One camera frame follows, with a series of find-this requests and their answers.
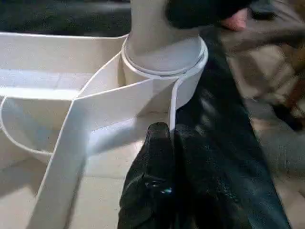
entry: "black fabric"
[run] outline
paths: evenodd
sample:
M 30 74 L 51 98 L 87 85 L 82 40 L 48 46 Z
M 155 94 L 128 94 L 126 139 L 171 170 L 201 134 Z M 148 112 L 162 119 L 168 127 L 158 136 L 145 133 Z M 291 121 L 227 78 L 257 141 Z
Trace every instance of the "black fabric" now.
M 118 229 L 170 228 L 175 216 L 174 163 L 168 126 L 151 125 L 126 176 Z
M 116 37 L 130 29 L 130 4 L 123 1 L 0 2 L 0 31 Z
M 221 149 L 207 134 L 185 125 L 175 130 L 175 154 L 188 213 L 200 229 L 252 229 L 240 200 L 223 170 Z
M 237 197 L 254 229 L 290 228 L 275 191 L 263 152 L 253 133 L 248 112 L 229 70 L 215 27 L 202 32 L 209 49 L 209 60 L 190 102 L 178 110 L 176 123 L 197 132 L 206 150 L 195 152 L 188 136 L 183 149 L 207 154 L 209 146 L 218 152 L 217 170 L 224 172 L 230 191 Z M 200 141 L 198 134 L 193 134 Z M 181 129 L 176 137 L 185 139 Z
M 177 28 L 205 26 L 231 17 L 253 0 L 169 0 L 166 16 Z

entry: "white base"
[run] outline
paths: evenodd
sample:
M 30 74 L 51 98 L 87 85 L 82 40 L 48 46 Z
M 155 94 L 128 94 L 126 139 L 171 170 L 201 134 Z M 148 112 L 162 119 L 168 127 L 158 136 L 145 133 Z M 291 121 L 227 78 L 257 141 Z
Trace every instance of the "white base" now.
M 114 201 L 119 199 L 125 174 L 142 147 L 148 126 L 163 121 L 173 130 L 176 110 L 191 99 L 207 61 L 204 42 L 203 57 L 193 68 L 181 75 L 158 77 L 143 74 L 126 64 L 120 53 L 124 39 L 0 33 L 2 53 L 9 57 L 0 57 L 0 69 L 20 69 L 28 73 L 29 69 L 41 70 L 42 66 L 43 71 L 50 72 L 53 64 L 59 64 L 55 66 L 56 72 L 92 73 L 73 96 L 57 94 L 58 88 L 40 87 L 38 83 L 30 91 L 27 78 L 19 86 L 0 88 L 0 123 L 5 134 L 0 140 L 9 143 L 13 152 L 20 150 L 16 161 L 30 155 L 48 165 L 35 195 L 33 209 L 29 209 L 29 220 L 21 228 L 40 229 L 43 225 L 44 229 L 62 229 L 65 226 L 75 187 L 78 187 L 83 163 L 88 156 L 78 196 L 75 196 L 70 226 L 116 227 L 118 208 Z M 46 54 L 45 49 L 50 46 L 54 50 L 48 48 Z M 23 52 L 13 47 L 26 49 L 25 53 L 36 62 L 27 60 Z M 102 67 L 96 65 L 97 56 L 102 56 L 99 60 Z M 0 159 L 3 158 L 7 155 L 0 152 Z M 101 193 L 98 192 L 97 188 L 103 186 Z M 101 196 L 109 201 L 102 201 Z M 94 213 L 91 214 L 86 206 L 93 202 Z M 10 203 L 7 202 L 5 207 L 9 208 Z M 5 207 L 0 202 L 0 209 Z M 99 214 L 96 219 L 95 213 L 99 213 L 101 207 L 109 217 Z M 84 216 L 90 220 L 84 222 Z M 14 222 L 5 225 L 14 227 Z

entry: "floor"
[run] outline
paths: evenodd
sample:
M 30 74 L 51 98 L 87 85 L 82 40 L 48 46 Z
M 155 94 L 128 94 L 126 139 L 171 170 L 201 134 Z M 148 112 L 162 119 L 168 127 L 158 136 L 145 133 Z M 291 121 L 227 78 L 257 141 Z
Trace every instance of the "floor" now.
M 293 229 L 304 229 L 305 132 L 292 131 L 289 126 L 276 118 L 269 105 L 276 99 L 282 100 L 283 95 L 291 90 L 295 80 L 286 83 L 275 96 L 266 96 L 260 101 L 252 99 L 264 89 L 273 69 L 283 59 L 283 51 L 278 46 L 265 46 L 251 52 L 240 53 L 235 57 L 228 57 L 290 223 Z M 282 70 L 279 79 L 286 74 L 293 74 L 290 66 Z M 276 85 L 277 81 L 271 82 L 272 85 Z M 304 101 L 301 101 L 300 107 L 305 108 Z

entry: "white plastic part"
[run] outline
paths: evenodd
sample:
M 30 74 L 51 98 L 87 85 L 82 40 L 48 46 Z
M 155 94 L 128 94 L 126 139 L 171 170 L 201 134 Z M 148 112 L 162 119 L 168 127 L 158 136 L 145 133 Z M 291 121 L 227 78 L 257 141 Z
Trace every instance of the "white plastic part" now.
M 71 102 L 5 98 L 0 123 L 7 140 L 48 163 Z
M 0 210 L 31 203 L 22 229 L 116 227 L 124 178 L 147 128 L 166 122 L 173 133 L 176 110 L 191 99 L 208 57 L 197 30 L 169 26 L 165 3 L 132 0 L 124 45 L 127 36 L 0 33 L 0 143 L 14 151 L 0 149 L 8 158 L 0 166 L 10 171 L 26 155 L 48 164 L 37 195 L 0 187 L 12 192 Z M 0 214 L 15 228 L 9 220 Z
M 27 229 L 65 226 L 89 140 L 86 111 L 72 103 L 47 167 Z
M 0 32 L 0 96 L 72 100 L 125 39 Z
M 142 72 L 181 74 L 201 59 L 199 30 L 178 30 L 165 18 L 167 0 L 131 0 L 132 31 L 125 50 L 128 61 Z

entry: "white compartment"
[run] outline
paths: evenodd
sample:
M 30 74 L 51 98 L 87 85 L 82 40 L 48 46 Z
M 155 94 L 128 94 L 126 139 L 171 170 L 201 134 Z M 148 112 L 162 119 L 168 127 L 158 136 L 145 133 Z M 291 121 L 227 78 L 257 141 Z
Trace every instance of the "white compartment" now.
M 64 100 L 4 99 L 0 122 L 7 141 L 47 163 L 70 105 Z
M 72 99 L 124 40 L 0 32 L 0 95 Z
M 88 112 L 88 127 L 93 131 L 149 112 L 167 113 L 174 82 L 175 79 L 145 80 L 76 101 Z
M 137 77 L 133 83 L 137 83 L 147 78 Z M 122 63 L 121 52 L 107 62 L 83 87 L 80 97 L 94 95 L 100 92 L 124 87 L 128 84 L 125 78 L 125 71 Z
M 27 154 L 23 153 L 23 151 L 13 144 L 11 141 L 8 141 L 5 133 L 2 129 L 2 124 L 0 122 L 0 172 L 1 170 L 22 161 L 27 158 Z
M 26 228 L 45 169 L 45 164 L 29 158 L 0 171 L 1 229 Z
M 27 229 L 62 229 L 87 154 L 86 110 L 72 103 L 39 189 Z

